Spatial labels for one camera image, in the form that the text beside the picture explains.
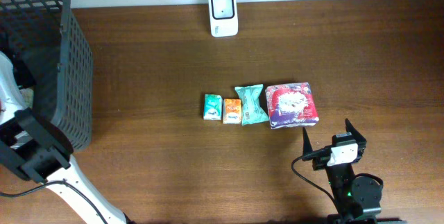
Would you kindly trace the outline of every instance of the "cable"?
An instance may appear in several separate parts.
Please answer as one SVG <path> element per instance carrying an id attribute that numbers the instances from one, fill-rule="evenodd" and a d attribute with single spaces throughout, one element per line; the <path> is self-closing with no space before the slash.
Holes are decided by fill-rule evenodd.
<path id="1" fill-rule="evenodd" d="M 28 191 L 21 192 L 21 193 L 9 194 L 9 193 L 0 192 L 0 196 L 7 197 L 7 198 L 16 198 L 16 197 L 20 197 L 20 196 L 25 196 L 30 193 L 34 193 L 36 191 L 39 191 L 40 189 L 44 189 L 48 186 L 55 185 L 55 184 L 65 185 L 66 187 L 69 187 L 72 191 L 76 192 L 80 197 L 82 197 L 87 203 L 89 203 L 91 205 L 91 207 L 94 209 L 94 211 L 97 213 L 97 215 L 103 221 L 103 223 L 108 224 L 108 222 L 106 222 L 106 220 L 105 220 L 105 217 L 103 217 L 102 213 L 99 211 L 99 209 L 97 209 L 96 205 L 94 203 L 92 203 L 92 201 L 90 199 L 88 199 L 88 197 L 86 197 L 86 195 L 84 195 L 77 188 L 75 188 L 73 185 L 69 184 L 68 182 L 66 182 L 64 180 L 48 182 L 48 183 L 45 183 L 43 185 L 40 185 L 38 187 L 35 187 L 33 189 L 29 189 Z"/>
<path id="2" fill-rule="evenodd" d="M 314 182 L 312 182 L 311 180 L 308 180 L 307 178 L 305 178 L 303 175 L 299 174 L 299 173 L 294 169 L 294 164 L 295 164 L 297 161 L 301 160 L 302 158 L 303 158 L 303 155 L 301 155 L 300 157 L 296 158 L 296 159 L 291 163 L 291 170 L 293 171 L 293 173 L 295 173 L 297 176 L 299 176 L 300 179 L 304 180 L 305 182 L 308 182 L 311 186 L 313 186 L 313 187 L 315 187 L 315 188 L 321 190 L 322 192 L 324 192 L 324 193 L 328 196 L 328 198 L 330 198 L 330 200 L 332 200 L 332 202 L 333 202 L 334 207 L 336 208 L 336 210 L 339 211 L 339 209 L 338 209 L 338 205 L 336 204 L 336 201 L 334 200 L 333 196 L 332 196 L 330 193 L 328 193 L 327 190 L 325 190 L 325 189 L 321 188 L 320 186 L 316 185 L 316 184 L 315 184 Z"/>

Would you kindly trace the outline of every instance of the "purple and red package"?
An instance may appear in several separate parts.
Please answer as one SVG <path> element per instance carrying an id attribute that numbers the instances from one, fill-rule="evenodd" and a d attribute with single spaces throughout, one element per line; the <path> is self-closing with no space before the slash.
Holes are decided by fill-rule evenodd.
<path id="1" fill-rule="evenodd" d="M 268 86 L 266 101 L 272 129 L 313 126 L 319 121 L 308 83 Z"/>

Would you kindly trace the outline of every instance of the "wooden table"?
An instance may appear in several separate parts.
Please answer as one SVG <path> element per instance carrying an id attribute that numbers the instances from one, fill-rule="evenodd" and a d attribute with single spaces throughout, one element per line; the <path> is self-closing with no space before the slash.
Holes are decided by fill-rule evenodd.
<path id="1" fill-rule="evenodd" d="M 314 148 L 367 138 L 356 173 L 385 181 L 381 217 L 444 219 L 444 0 L 241 3 L 239 34 L 210 35 L 207 5 L 75 10 L 94 54 L 93 142 L 84 173 L 148 223 L 265 223 L 326 216 L 326 195 L 297 178 L 300 128 L 203 121 L 203 95 L 309 82 L 321 118 Z M 302 174 L 328 188 L 310 163 Z M 3 167 L 0 189 L 34 187 Z M 50 191 L 0 199 L 2 223 L 82 223 Z"/>

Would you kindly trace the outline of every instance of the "orange packet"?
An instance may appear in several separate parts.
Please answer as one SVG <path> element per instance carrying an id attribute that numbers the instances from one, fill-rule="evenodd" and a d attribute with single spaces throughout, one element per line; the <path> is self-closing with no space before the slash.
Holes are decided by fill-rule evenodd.
<path id="1" fill-rule="evenodd" d="M 242 102 L 240 99 L 223 100 L 224 124 L 240 124 L 242 122 Z"/>

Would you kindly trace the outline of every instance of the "gray plastic basket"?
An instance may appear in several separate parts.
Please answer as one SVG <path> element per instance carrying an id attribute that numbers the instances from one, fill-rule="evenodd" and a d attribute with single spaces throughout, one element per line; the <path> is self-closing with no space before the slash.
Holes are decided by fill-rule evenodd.
<path id="1" fill-rule="evenodd" d="M 82 150 L 92 135 L 93 58 L 70 3 L 0 0 L 0 32 L 37 83 L 33 110 Z"/>

